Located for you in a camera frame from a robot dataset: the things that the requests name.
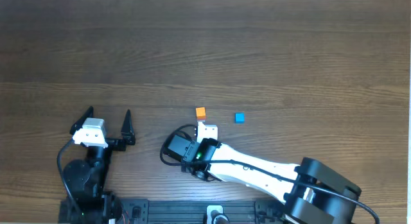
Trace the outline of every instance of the wire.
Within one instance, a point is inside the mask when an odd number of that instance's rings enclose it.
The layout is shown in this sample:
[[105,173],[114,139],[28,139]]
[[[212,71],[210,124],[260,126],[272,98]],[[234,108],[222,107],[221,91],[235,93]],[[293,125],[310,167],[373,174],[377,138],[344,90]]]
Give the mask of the wire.
[[339,198],[341,198],[341,199],[344,199],[344,200],[347,200],[347,201],[349,201],[349,202],[352,202],[352,203],[354,203],[355,205],[357,205],[357,206],[363,208],[364,210],[366,210],[366,211],[374,218],[375,224],[380,224],[380,218],[378,217],[378,215],[377,215],[370,207],[366,206],[366,204],[364,204],[364,203],[362,203],[362,202],[359,202],[359,201],[357,201],[357,200],[351,199],[351,198],[349,198],[349,197],[347,197],[347,196],[344,196],[344,195],[342,195],[342,194],[333,192],[333,191],[331,191],[331,190],[321,188],[321,187],[316,186],[316,185],[311,185],[311,184],[307,184],[307,183],[304,183],[304,182],[299,182],[299,181],[292,180],[292,179],[289,179],[289,178],[286,178],[286,177],[282,177],[282,176],[277,175],[277,174],[273,174],[273,173],[268,172],[268,171],[266,171],[266,170],[264,170],[264,169],[261,169],[261,168],[259,168],[259,167],[256,167],[256,166],[253,166],[253,165],[244,163],[244,162],[239,162],[239,161],[237,161],[237,160],[200,160],[200,161],[196,161],[196,162],[171,163],[171,162],[165,161],[164,158],[162,157],[165,147],[166,147],[167,145],[169,145],[171,139],[173,138],[173,136],[174,136],[177,132],[180,132],[183,128],[187,128],[187,127],[197,127],[197,126],[195,126],[195,125],[183,125],[183,126],[179,127],[179,128],[176,129],[174,132],[172,132],[172,133],[168,136],[168,138],[166,139],[166,141],[162,144],[161,150],[160,150],[160,159],[161,159],[161,161],[162,161],[164,164],[166,164],[166,165],[168,165],[168,166],[185,166],[185,167],[187,167],[187,168],[190,168],[190,167],[193,168],[193,167],[195,167],[196,165],[202,165],[202,164],[239,164],[239,165],[244,166],[244,167],[247,167],[247,168],[249,168],[249,169],[255,169],[256,171],[259,171],[259,172],[261,172],[261,173],[264,173],[264,174],[266,174],[266,175],[269,175],[269,176],[271,176],[271,177],[274,177],[274,178],[276,178],[276,179],[278,179],[278,180],[280,180],[280,181],[283,180],[283,181],[285,181],[285,182],[289,182],[289,183],[293,183],[293,184],[295,184],[295,185],[307,187],[307,188],[313,189],[313,190],[315,190],[315,191],[322,192],[322,193],[326,193],[326,194],[330,194],[330,195],[333,195],[333,196],[337,196],[337,197],[339,197]]
[[58,168],[58,172],[60,173],[60,177],[62,178],[63,185],[64,185],[64,187],[66,188],[67,195],[68,195],[69,199],[71,200],[71,203],[73,204],[74,208],[76,209],[76,212],[78,213],[78,215],[79,215],[82,223],[85,224],[84,213],[82,212],[82,210],[81,210],[80,207],[78,206],[76,200],[73,198],[73,195],[71,194],[71,191],[70,191],[70,189],[69,189],[69,186],[67,185],[66,179],[64,178],[63,169],[62,169],[62,166],[61,166],[61,163],[60,163],[61,160],[62,160],[62,154],[63,154],[63,152],[64,152],[68,147],[70,147],[70,145],[71,145],[73,142],[74,142],[74,140],[73,140],[73,139],[70,139],[70,140],[67,142],[67,144],[65,144],[65,145],[63,146],[63,148],[58,152],[58,155],[57,155],[57,168]]

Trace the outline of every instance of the wood grain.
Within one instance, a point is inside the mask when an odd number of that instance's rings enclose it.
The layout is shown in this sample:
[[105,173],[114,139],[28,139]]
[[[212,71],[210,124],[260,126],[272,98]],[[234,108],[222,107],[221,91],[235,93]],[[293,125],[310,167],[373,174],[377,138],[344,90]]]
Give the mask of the wood grain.
[[0,221],[57,221],[55,158],[93,105],[112,136],[132,111],[137,145],[107,181],[122,197],[267,197],[161,164],[165,137],[205,106],[237,150],[319,159],[382,223],[404,223],[409,20],[410,0],[0,0]]

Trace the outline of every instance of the tabletop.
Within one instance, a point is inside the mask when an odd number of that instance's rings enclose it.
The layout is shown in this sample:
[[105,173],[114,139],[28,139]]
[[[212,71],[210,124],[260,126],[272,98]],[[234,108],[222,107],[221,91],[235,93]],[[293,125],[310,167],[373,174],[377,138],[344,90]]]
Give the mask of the tabletop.
[[[255,200],[159,160],[205,107],[219,138],[275,162],[322,161],[404,223],[410,0],[0,0],[0,221],[56,222],[56,156],[92,105],[137,143],[106,183],[122,198]],[[245,123],[234,123],[243,112]],[[72,146],[64,155],[84,158]],[[372,223],[360,209],[356,223]]]

